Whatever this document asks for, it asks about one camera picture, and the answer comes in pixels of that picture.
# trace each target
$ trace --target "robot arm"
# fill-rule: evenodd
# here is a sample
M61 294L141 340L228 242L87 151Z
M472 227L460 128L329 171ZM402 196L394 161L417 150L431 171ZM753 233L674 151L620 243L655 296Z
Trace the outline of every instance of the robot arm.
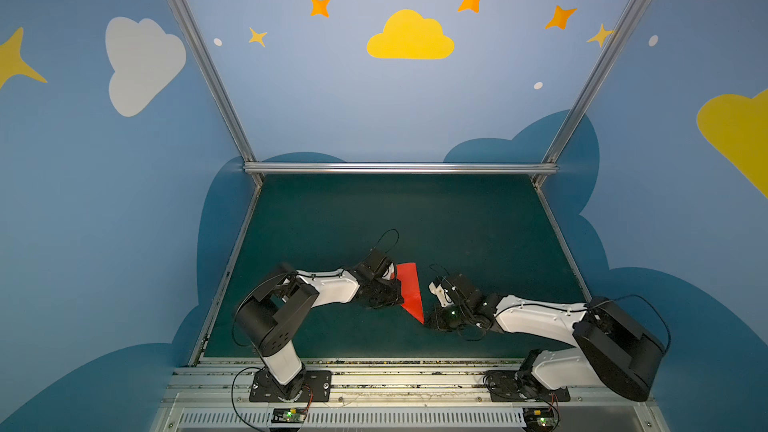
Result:
M403 303L397 269L375 248L356 267L308 273L280 264L240 303L235 322L245 332L269 371L269 386L294 400L304 384L304 365L293 336L314 307L367 300L373 308Z
M642 402L648 399L666 353L651 332L605 297L588 304L559 304L484 295L461 274L438 277L429 290L440 301L440 309L428 319L428 327L525 332L574 347L532 350L512 384L497 384L510 398L539 398L569 385L605 385Z

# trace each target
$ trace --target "dark blue cloud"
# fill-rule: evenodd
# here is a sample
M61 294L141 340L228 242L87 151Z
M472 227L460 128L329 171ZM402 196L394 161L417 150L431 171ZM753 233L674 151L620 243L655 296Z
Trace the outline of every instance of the dark blue cloud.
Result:
M197 342L253 193L240 157L229 160L210 184L197 241L198 305L172 344L123 348L72 370L16 409L0 432L148 430L174 367L186 364ZM44 347L45 337L40 341Z
M567 110L533 122L513 139L472 139L458 144L443 159L446 163L541 162L562 125Z
M319 152L290 152L270 157L264 162L344 162L338 157Z
M598 138L589 118L581 121L558 164L560 172L547 179L544 193L589 290L605 297L643 295L670 326L672 346L652 389L670 428L677 432L762 430L768 418L764 406L768 345L727 307L691 283L648 268L609 269L600 237L580 216L600 164ZM621 307L661 341L667 340L661 322L644 303L628 299ZM713 406L703 413L703 404L732 396L739 398L740 410L749 412L735 418L731 409Z

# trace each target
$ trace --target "yellow star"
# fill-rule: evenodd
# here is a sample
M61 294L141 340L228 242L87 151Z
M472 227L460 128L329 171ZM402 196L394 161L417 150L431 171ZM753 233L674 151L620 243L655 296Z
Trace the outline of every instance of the yellow star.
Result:
M48 83L47 80L43 79L43 76L22 60L23 36L24 29L19 27L10 39L0 46L0 89L5 81L13 76L27 76Z
M592 37L587 42L598 42L600 43L600 48L603 48L603 42L608 38L610 34L612 34L612 30L606 30L605 27L603 27L603 24L600 24L600 32L594 37Z
M568 23L568 18L573 12L576 12L576 9L562 10L560 5L554 6L554 16L552 17L552 20L549 21L549 24L547 24L545 29L548 29L549 27L560 27L562 30L565 30L565 25Z
M312 0L312 15L324 15L328 17L328 3L331 0Z
M264 45L264 41L262 40L262 39L264 38L264 35L266 35L266 32L265 32L264 34L257 34L256 32L254 32L254 30L253 30L253 29L251 29L251 30L250 30L250 32L251 32L252 34L254 34L254 36L253 36L253 37L251 37L251 39L248 41L248 43L251 43L251 42L258 42L258 43L260 43L260 44L261 44L261 46L262 46L262 47L266 47L266 46Z
M460 6L458 6L458 12L462 10L474 10L475 13L480 12L480 0L464 0Z

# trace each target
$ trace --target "metal vent grille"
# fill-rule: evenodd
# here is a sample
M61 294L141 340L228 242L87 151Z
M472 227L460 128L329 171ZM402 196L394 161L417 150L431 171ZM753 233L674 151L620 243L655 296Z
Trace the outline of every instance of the metal vent grille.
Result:
M257 427L268 427L271 409L240 412ZM221 408L186 408L182 429L242 427L234 412ZM311 410L304 427L524 427L522 408L353 408Z

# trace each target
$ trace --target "vertical metal post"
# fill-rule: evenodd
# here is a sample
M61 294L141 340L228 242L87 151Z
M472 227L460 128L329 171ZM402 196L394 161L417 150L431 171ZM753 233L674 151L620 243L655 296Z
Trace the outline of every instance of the vertical metal post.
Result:
M608 76L611 67L616 63L616 59L621 54L624 45L629 41L629 37L632 35L635 27L638 26L640 18L648 8L651 0L629 0L629 3L624 8L624 12L619 17L619 21L614 28L614 32L609 36L608 44L603 48L603 51L598 57L598 62L594 64L592 71L587 78L584 87L576 98L571 110L565 117L563 124L560 126L557 135L554 137L552 144L549 146L546 155L542 163L556 163L568 140L576 130L584 114L587 113L592 100L598 94L600 86ZM544 183L546 176L536 176L534 184L536 187L541 187Z
M216 105L219 107L221 115L224 117L226 126L229 127L230 132L232 133L232 138L235 140L235 144L237 145L237 149L240 150L243 160L245 162L254 162L254 151L250 148L245 131L243 130L243 125L240 123L240 119L237 118L235 108L226 93L224 83L221 81L219 73L216 71L214 61L211 59L208 49L203 42L200 28L197 26L197 23L192 16L192 11L190 10L187 1L168 0L168 5L174 12L176 21L178 22L179 27L181 27L184 37L187 39L187 43L197 61L197 65L200 66L200 71L203 73L203 77L208 83L210 92L213 94Z

